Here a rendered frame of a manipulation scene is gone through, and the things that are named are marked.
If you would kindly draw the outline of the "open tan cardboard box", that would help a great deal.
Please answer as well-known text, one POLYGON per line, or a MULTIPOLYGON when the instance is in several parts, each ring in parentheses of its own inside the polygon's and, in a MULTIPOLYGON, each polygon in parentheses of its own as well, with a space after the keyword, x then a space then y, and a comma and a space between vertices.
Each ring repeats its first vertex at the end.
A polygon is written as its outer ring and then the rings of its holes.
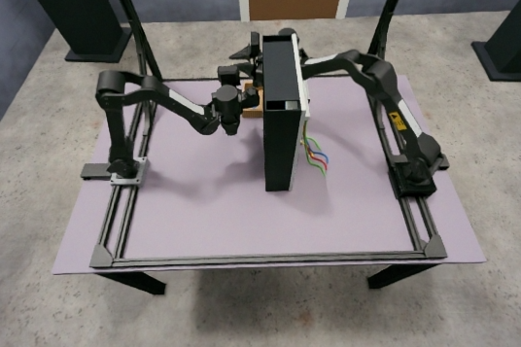
MULTIPOLYGON (((247 87, 252 87, 253 81, 244 81, 243 91, 246 91, 247 87)), ((243 109, 242 118, 262 118, 262 87, 256 87, 259 90, 260 105, 255 109, 243 109)))

